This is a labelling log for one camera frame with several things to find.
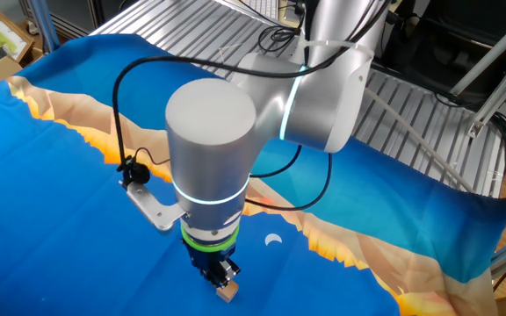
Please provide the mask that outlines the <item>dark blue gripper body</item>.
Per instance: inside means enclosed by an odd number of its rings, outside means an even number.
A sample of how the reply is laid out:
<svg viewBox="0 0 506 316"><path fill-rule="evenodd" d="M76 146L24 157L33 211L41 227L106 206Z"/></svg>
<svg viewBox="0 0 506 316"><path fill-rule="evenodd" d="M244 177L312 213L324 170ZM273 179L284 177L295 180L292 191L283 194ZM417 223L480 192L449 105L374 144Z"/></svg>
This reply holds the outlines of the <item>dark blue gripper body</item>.
<svg viewBox="0 0 506 316"><path fill-rule="evenodd" d="M187 243L185 246L195 268L212 273L218 270L224 270L226 273L235 272L235 263L230 259L230 256L235 252L235 244L214 252L198 250Z"/></svg>

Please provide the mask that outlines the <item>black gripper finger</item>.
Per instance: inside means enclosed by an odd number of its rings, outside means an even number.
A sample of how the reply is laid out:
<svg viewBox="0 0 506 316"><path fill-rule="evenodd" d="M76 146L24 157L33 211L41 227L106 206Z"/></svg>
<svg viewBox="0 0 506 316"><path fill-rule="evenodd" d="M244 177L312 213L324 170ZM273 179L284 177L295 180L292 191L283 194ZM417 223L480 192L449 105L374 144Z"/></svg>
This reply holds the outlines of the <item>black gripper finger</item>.
<svg viewBox="0 0 506 316"><path fill-rule="evenodd" d="M221 272L222 277L220 278L220 287L225 288L230 284L230 282L235 278L235 276L241 272L241 269L231 259L221 261L220 266L222 269Z"/></svg>
<svg viewBox="0 0 506 316"><path fill-rule="evenodd" d="M222 286L222 282L220 281L220 279L216 275L210 273L209 271L203 271L202 276L215 288L220 288Z"/></svg>

